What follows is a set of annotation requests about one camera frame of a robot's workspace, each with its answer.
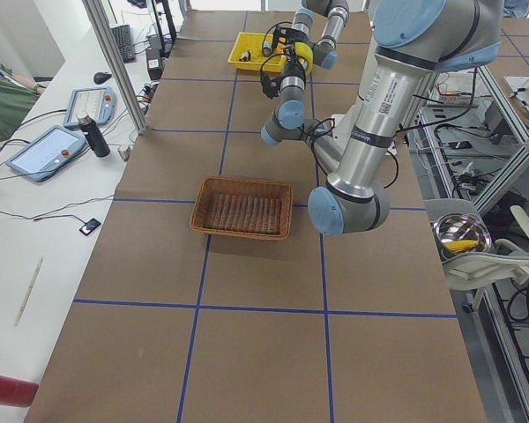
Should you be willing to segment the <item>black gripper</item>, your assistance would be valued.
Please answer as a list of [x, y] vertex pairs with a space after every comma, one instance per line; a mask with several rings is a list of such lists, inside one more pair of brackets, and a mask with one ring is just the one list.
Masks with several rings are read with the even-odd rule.
[[286, 58], [284, 71], [296, 71], [301, 67], [299, 56], [296, 52], [297, 43], [292, 41], [283, 48], [283, 56]]

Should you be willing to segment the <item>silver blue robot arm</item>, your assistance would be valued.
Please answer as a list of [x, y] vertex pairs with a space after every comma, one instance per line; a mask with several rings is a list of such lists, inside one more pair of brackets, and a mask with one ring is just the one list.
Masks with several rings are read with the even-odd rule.
[[429, 73], [493, 62], [503, 20], [500, 1], [382, 1], [357, 101], [346, 115], [344, 140], [306, 116], [303, 95], [313, 65], [330, 69], [348, 21], [344, 1], [306, 1], [288, 30], [288, 59], [264, 90], [279, 103], [261, 130], [269, 145], [302, 140], [324, 166], [324, 186], [309, 195], [309, 218], [321, 234], [341, 235], [382, 225], [390, 198], [376, 172], [402, 122], [414, 89]]
[[[303, 42], [312, 50], [313, 64], [330, 70], [339, 57], [336, 48], [349, 19], [348, 3], [344, 0], [303, 0], [301, 4], [289, 27], [280, 24], [273, 27], [271, 48], [275, 51], [279, 44]], [[313, 41], [310, 34], [315, 15], [325, 17], [326, 22], [321, 37]]]

